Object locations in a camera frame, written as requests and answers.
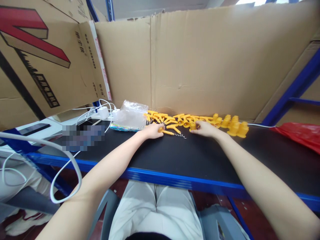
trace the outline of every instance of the black table surface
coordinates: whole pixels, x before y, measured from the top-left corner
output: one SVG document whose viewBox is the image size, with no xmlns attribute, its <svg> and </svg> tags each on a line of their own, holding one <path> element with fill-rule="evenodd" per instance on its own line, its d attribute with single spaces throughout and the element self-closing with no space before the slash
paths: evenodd
<svg viewBox="0 0 320 240">
<path fill-rule="evenodd" d="M 102 121 L 98 125 L 108 126 L 109 122 Z M 134 154 L 129 167 L 241 184 L 215 140 L 191 134 L 187 128 L 179 129 L 186 139 L 165 134 L 162 138 L 147 140 Z M 99 162 L 133 135 L 134 132 L 109 129 L 104 141 L 95 142 L 95 146 L 79 153 L 76 158 Z M 250 126 L 246 138 L 234 137 L 234 140 L 277 174 L 294 192 L 320 197 L 320 155 L 313 150 L 258 126 Z M 39 152 L 65 157 L 63 152 L 49 146 Z"/>
</svg>

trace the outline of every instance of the plastic bag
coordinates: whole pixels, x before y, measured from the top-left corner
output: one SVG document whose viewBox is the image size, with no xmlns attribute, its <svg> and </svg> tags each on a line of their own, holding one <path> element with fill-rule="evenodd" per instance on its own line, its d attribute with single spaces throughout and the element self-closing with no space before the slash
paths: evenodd
<svg viewBox="0 0 320 240">
<path fill-rule="evenodd" d="M 147 117 L 144 116 L 144 113 L 148 113 L 148 109 L 147 105 L 125 100 L 110 128 L 117 131 L 142 130 L 146 126 Z"/>
<path fill-rule="evenodd" d="M 284 123 L 271 128 L 291 140 L 298 142 L 320 154 L 320 126 L 307 123 Z"/>
</svg>

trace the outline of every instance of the red logo on cardboard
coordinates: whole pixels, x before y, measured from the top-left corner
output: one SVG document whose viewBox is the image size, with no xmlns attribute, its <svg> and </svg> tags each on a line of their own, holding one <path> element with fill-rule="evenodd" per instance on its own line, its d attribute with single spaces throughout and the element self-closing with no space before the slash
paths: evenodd
<svg viewBox="0 0 320 240">
<path fill-rule="evenodd" d="M 0 32 L 8 46 L 69 68 L 62 49 L 44 41 L 49 29 L 35 9 L 0 6 Z"/>
</svg>

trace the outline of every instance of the black phone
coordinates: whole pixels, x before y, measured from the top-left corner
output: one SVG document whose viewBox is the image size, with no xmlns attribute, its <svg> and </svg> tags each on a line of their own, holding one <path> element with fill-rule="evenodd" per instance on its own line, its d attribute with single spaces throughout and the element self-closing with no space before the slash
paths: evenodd
<svg viewBox="0 0 320 240">
<path fill-rule="evenodd" d="M 50 124 L 47 124 L 47 123 L 38 123 L 38 124 L 35 124 L 33 126 L 30 126 L 30 127 L 27 127 L 27 128 L 24 128 L 24 129 L 21 129 L 19 131 L 19 133 L 23 136 L 28 136 L 28 135 L 31 135 L 33 133 L 36 133 L 36 132 L 39 132 L 43 129 L 46 129 L 48 127 L 50 127 L 51 125 Z M 0 139 L 0 146 L 5 146 L 7 145 L 2 139 Z"/>
</svg>

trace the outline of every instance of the gray chair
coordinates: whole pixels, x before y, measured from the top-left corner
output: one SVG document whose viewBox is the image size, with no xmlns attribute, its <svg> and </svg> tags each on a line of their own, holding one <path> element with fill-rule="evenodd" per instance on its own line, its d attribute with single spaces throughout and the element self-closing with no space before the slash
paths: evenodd
<svg viewBox="0 0 320 240">
<path fill-rule="evenodd" d="M 59 209 L 59 205 L 31 187 L 25 187 L 7 202 L 0 202 L 0 223 L 16 209 L 29 209 L 53 215 Z"/>
<path fill-rule="evenodd" d="M 190 193 L 193 204 L 196 208 L 194 198 Z M 91 237 L 93 230 L 99 220 L 99 217 L 106 206 L 106 211 L 103 218 L 101 240 L 107 240 L 109 238 L 110 228 L 114 214 L 118 208 L 120 199 L 117 195 L 108 190 L 103 196 L 97 213 L 94 217 L 88 239 Z M 205 240 L 246 240 L 249 239 L 248 235 L 243 231 L 239 223 L 230 214 L 229 210 L 220 205 L 213 205 L 202 211 L 198 211 L 196 208 L 198 218 L 202 227 L 202 232 Z"/>
</svg>

